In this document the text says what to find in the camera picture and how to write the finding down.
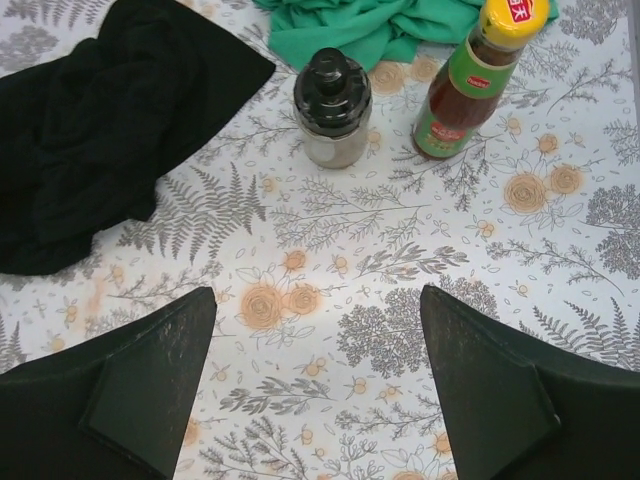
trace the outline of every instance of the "spice jar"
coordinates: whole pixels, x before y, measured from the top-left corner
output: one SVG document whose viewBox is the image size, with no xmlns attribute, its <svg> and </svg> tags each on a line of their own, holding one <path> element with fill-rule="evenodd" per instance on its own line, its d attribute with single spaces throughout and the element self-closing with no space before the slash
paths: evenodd
<svg viewBox="0 0 640 480">
<path fill-rule="evenodd" d="M 434 78 L 413 130 L 416 150 L 444 160 L 495 111 L 523 48 L 544 27 L 549 0 L 486 0 L 478 24 Z"/>
<path fill-rule="evenodd" d="M 319 50 L 296 79 L 294 103 L 304 151 L 313 162 L 345 168 L 362 156 L 371 85 L 357 62 L 335 48 Z"/>
</svg>

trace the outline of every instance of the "red label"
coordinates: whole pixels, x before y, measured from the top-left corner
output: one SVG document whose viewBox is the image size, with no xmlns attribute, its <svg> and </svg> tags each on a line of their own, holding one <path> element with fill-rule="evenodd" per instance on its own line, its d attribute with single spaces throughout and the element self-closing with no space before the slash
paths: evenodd
<svg viewBox="0 0 640 480">
<path fill-rule="evenodd" d="M 515 23 L 522 23 L 531 20 L 533 11 L 533 0 L 507 0 L 511 18 Z"/>
<path fill-rule="evenodd" d="M 475 75 L 471 75 L 469 78 L 467 78 L 467 83 L 476 88 L 487 88 L 489 85 L 491 85 L 491 82 L 489 80 L 482 77 L 476 77 Z"/>
<path fill-rule="evenodd" d="M 431 124 L 431 133 L 441 142 L 459 142 L 462 140 L 467 132 L 464 130 L 451 130 L 440 122 L 433 122 Z"/>
</svg>

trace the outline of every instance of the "green label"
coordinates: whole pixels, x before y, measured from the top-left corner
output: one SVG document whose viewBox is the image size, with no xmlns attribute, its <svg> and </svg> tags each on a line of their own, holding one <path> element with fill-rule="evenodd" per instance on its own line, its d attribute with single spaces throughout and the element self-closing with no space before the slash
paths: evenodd
<svg viewBox="0 0 640 480">
<path fill-rule="evenodd" d="M 449 60 L 449 79 L 467 97 L 491 98 L 502 93 L 515 68 L 515 62 L 503 67 L 484 63 L 473 53 L 467 38 Z"/>
<path fill-rule="evenodd" d="M 432 157 L 448 158 L 459 153 L 476 131 L 444 126 L 431 112 L 428 100 L 424 102 L 418 119 L 413 139 L 423 152 Z"/>
</svg>

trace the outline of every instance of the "table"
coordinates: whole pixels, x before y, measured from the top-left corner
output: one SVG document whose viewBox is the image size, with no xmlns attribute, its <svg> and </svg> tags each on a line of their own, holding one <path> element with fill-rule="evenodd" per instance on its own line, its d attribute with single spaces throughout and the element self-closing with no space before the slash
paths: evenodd
<svg viewBox="0 0 640 480">
<path fill-rule="evenodd" d="M 268 17 L 249 0 L 185 1 L 273 58 Z M 51 3 L 0 1 L 0 74 L 68 53 L 110 1 Z M 304 157 L 295 72 L 278 63 L 227 128 L 159 182 L 154 221 L 103 232 L 93 256 L 53 277 L 0 276 L 0 372 L 208 285 L 216 336 L 177 479 L 453 480 L 418 320 L 425 283 L 640 370 L 623 4 L 561 2 L 481 136 L 446 163 L 420 160 L 409 132 L 450 48 L 371 72 L 369 144 L 339 172 Z"/>
</svg>

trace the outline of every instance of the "green cloth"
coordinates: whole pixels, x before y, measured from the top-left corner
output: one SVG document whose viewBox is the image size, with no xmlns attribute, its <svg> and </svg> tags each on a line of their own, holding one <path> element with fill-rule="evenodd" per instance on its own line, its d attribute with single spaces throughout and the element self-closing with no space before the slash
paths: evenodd
<svg viewBox="0 0 640 480">
<path fill-rule="evenodd" d="M 324 47 L 365 70 L 380 60 L 412 62 L 420 41 L 458 44 L 483 0 L 254 0 L 271 10 L 269 48 L 300 70 Z M 550 21 L 558 17 L 551 0 Z"/>
</svg>

